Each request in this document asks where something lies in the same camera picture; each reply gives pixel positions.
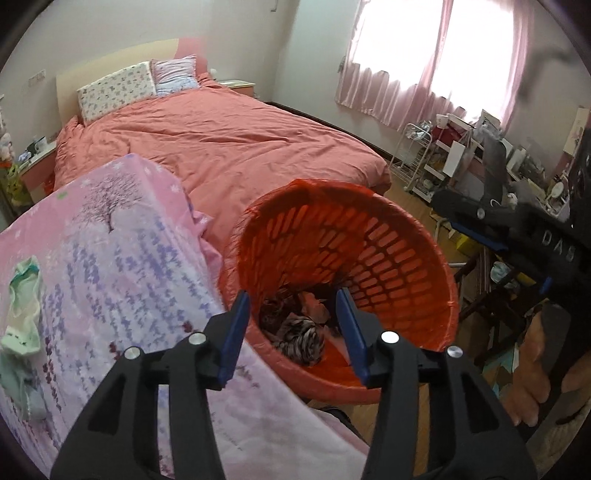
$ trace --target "metal screw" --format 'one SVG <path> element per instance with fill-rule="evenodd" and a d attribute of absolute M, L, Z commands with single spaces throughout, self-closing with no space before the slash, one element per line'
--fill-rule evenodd
<path fill-rule="evenodd" d="M 464 350 L 456 345 L 452 345 L 447 349 L 447 354 L 452 358 L 460 358 L 464 354 Z"/>
<path fill-rule="evenodd" d="M 125 358 L 127 360 L 135 360 L 136 358 L 138 358 L 141 354 L 141 351 L 139 348 L 137 348 L 136 346 L 130 346 L 125 352 Z"/>
<path fill-rule="evenodd" d="M 396 332 L 384 332 L 382 334 L 382 340 L 386 343 L 398 343 L 400 337 Z"/>
<path fill-rule="evenodd" d="M 205 343 L 206 340 L 207 337 L 201 332 L 194 333 L 189 337 L 189 343 L 191 345 L 201 345 L 202 343 Z"/>

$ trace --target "wire shelf rack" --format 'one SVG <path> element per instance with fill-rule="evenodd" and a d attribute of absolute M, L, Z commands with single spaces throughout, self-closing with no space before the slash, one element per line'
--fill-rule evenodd
<path fill-rule="evenodd" d="M 404 127 L 394 156 L 390 161 L 390 171 L 406 183 L 404 190 L 412 190 L 420 177 L 421 166 L 428 160 L 431 134 L 414 124 Z"/>

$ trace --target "green cloth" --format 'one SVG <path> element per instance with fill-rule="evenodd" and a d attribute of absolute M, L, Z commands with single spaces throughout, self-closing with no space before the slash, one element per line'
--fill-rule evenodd
<path fill-rule="evenodd" d="M 33 386 L 33 375 L 26 359 L 0 350 L 0 385 L 21 411 L 23 420 L 46 417 L 45 402 Z"/>
<path fill-rule="evenodd" d="M 0 345 L 14 355 L 33 355 L 41 350 L 39 317 L 41 275 L 39 264 L 31 257 L 17 264 L 15 275 L 8 287 L 10 305 L 6 319 L 6 332 Z"/>

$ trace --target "mug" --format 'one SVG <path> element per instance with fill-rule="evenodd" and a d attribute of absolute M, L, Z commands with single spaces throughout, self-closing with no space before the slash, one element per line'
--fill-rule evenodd
<path fill-rule="evenodd" d="M 47 137 L 43 137 L 35 143 L 35 151 L 37 153 L 41 153 L 45 150 L 47 150 Z"/>

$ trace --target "yellow box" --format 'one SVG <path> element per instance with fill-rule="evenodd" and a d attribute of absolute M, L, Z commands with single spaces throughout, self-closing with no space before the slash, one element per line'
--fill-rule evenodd
<path fill-rule="evenodd" d="M 481 248 L 481 244 L 464 234 L 460 235 L 460 238 L 456 243 L 456 249 L 467 257 L 473 257 Z"/>

